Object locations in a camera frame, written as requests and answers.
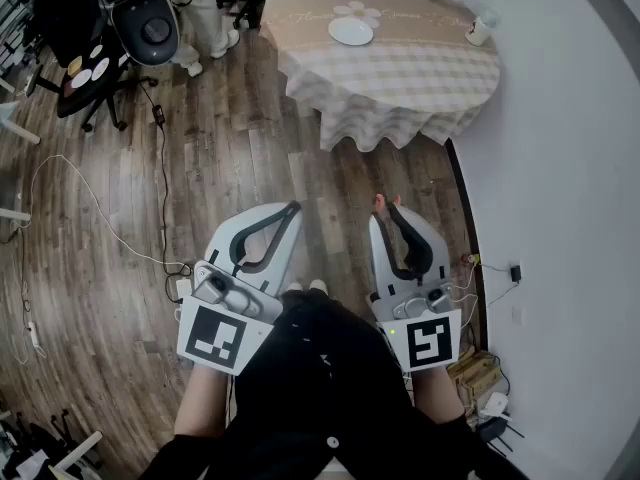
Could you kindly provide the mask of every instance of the white shoe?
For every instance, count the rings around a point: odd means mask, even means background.
[[[182,67],[187,70],[191,78],[193,78],[194,76],[198,76],[200,73],[202,73],[202,64],[200,64],[199,62],[194,62],[192,64],[189,64],[188,66],[182,66]]]
[[[309,285],[309,289],[312,290],[314,288],[316,290],[320,290],[326,293],[327,295],[329,295],[329,291],[327,290],[327,285],[322,279],[314,279],[313,281],[311,281],[311,284]]]
[[[285,290],[285,292],[301,292],[302,291],[302,285],[300,283],[291,283],[289,286],[287,286],[287,289]]]
[[[219,59],[221,57],[224,57],[224,54],[227,53],[229,49],[237,45],[238,41],[240,41],[240,32],[238,32],[235,29],[229,30],[229,32],[227,32],[227,36],[228,36],[227,46],[225,46],[222,50],[217,50],[211,53],[211,56],[214,59]]]

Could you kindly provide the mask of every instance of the person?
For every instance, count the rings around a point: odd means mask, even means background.
[[[208,55],[214,59],[220,59],[230,48],[238,44],[240,33],[237,30],[225,28],[216,0],[171,1],[180,9],[180,15],[185,15],[189,19],[198,41],[203,43]],[[182,43],[171,62],[180,64],[193,77],[202,73],[199,60],[198,51],[193,46]]]
[[[227,376],[196,364],[175,438],[142,480],[306,480],[334,457],[358,480],[526,478],[467,426],[445,368],[414,373],[414,406],[384,336],[322,281],[306,292],[294,283],[283,306],[236,378],[228,428]]]

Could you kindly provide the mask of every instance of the round table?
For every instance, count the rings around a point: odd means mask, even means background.
[[[346,46],[329,23],[355,16],[373,40]],[[278,51],[287,96],[322,112],[320,146],[352,137],[371,151],[387,137],[397,148],[422,131],[444,144],[495,91],[493,41],[472,46],[473,14],[456,0],[267,0],[261,35]]]

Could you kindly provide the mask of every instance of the black baseboard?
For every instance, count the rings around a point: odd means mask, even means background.
[[[464,221],[467,226],[467,232],[469,233],[469,246],[471,250],[469,252],[478,254],[480,249],[478,248],[478,235],[476,233],[476,226],[473,222],[473,215],[471,213],[471,204],[469,203],[469,194],[467,193],[467,187],[464,184],[464,178],[462,177],[462,170],[460,169],[460,162],[458,161],[458,155],[456,154],[455,146],[451,139],[445,143],[447,148],[447,154],[449,155],[449,162],[453,168],[453,175],[456,179],[456,185],[458,186],[458,192],[460,194],[460,201],[462,202],[462,211],[464,212]],[[480,336],[476,336],[478,346],[482,350],[488,350],[489,340],[487,334],[487,299],[484,293],[484,278],[482,276],[482,269],[477,268],[475,271],[476,276],[476,293],[478,295],[478,306],[476,311],[480,317]]]

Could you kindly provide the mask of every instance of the wooden floor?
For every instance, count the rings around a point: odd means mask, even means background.
[[[444,148],[418,136],[402,150],[384,141],[363,154],[344,140],[331,153],[320,151],[319,115],[284,95],[275,52],[254,31],[223,59],[204,64],[195,79],[173,66],[149,70],[160,79],[150,94],[167,117],[168,259],[194,262],[224,219],[297,199],[304,226],[287,281],[323,278],[334,296],[366,315],[364,297],[373,286],[367,222],[382,192],[400,194],[440,231],[458,284],[466,282],[458,258],[468,251],[467,231]],[[59,81],[57,65],[45,66],[44,74]],[[0,133],[0,206],[28,211],[35,169],[61,153],[87,177],[117,233],[161,258],[162,135],[140,89],[123,93],[117,106],[126,131],[111,126],[103,106],[95,132],[85,135],[81,114],[56,118],[51,93],[37,89],[23,99],[14,120],[42,143]],[[25,366],[12,357],[12,338],[23,353],[16,240],[0,247],[0,392],[11,410],[43,425],[68,408],[76,438],[101,430],[101,455],[118,478],[133,478],[172,437],[191,368],[175,352],[178,324],[162,267],[113,239],[63,162],[47,163],[34,188],[26,280],[48,358],[31,347]],[[7,234],[4,222],[0,236]]]

